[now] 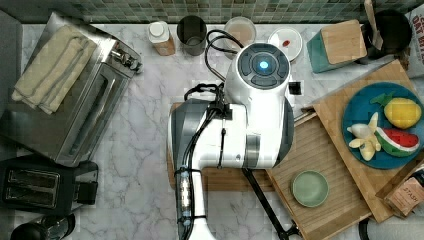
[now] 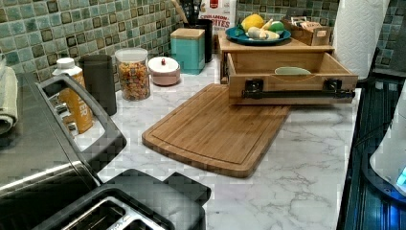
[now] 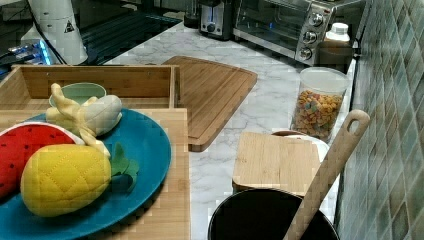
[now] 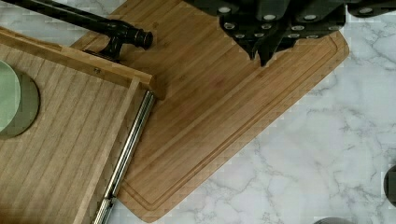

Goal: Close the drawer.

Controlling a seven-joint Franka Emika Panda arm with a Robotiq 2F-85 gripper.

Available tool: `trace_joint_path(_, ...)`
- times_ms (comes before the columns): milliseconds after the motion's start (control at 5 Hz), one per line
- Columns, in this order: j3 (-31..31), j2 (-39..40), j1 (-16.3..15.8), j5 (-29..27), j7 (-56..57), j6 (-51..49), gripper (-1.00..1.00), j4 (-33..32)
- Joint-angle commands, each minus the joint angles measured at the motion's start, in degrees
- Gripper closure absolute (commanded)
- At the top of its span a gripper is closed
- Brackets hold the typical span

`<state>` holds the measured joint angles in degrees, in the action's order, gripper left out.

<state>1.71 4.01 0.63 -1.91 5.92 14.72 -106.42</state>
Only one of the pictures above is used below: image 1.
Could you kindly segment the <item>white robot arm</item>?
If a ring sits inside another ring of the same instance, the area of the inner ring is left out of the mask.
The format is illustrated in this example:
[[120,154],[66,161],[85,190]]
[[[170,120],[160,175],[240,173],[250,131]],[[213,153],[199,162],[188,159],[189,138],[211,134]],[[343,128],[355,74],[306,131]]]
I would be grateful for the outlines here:
[[286,92],[287,56],[268,43],[253,43],[233,58],[225,82],[202,85],[212,101],[187,99],[168,121],[178,240],[214,240],[207,225],[202,170],[208,167],[271,169],[289,152],[294,117]]

